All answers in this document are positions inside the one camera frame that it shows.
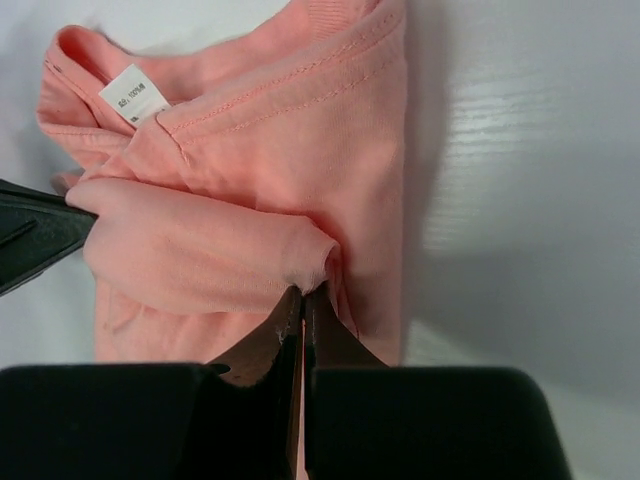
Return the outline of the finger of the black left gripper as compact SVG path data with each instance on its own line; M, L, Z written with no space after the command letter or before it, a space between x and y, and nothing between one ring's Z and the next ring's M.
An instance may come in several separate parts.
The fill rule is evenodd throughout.
M1 293L33 280L84 246L97 216L62 196L1 182Z

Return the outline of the salmon orange t-shirt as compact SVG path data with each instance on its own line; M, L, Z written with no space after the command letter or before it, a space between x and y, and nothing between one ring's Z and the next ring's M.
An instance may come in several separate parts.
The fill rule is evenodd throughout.
M78 163L67 201L98 217L97 361L210 361L323 283L399 361L405 26L401 1L292 1L188 55L56 33L37 117Z

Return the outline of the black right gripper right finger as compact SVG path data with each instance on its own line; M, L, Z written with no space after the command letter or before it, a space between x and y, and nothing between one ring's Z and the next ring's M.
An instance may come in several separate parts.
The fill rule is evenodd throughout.
M312 479L567 479L546 398L522 371L390 367L305 299L305 463Z

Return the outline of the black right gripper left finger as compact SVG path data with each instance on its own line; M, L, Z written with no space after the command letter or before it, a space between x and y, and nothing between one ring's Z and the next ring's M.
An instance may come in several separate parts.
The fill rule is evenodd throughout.
M1 373L5 479L291 479L302 298L205 363Z

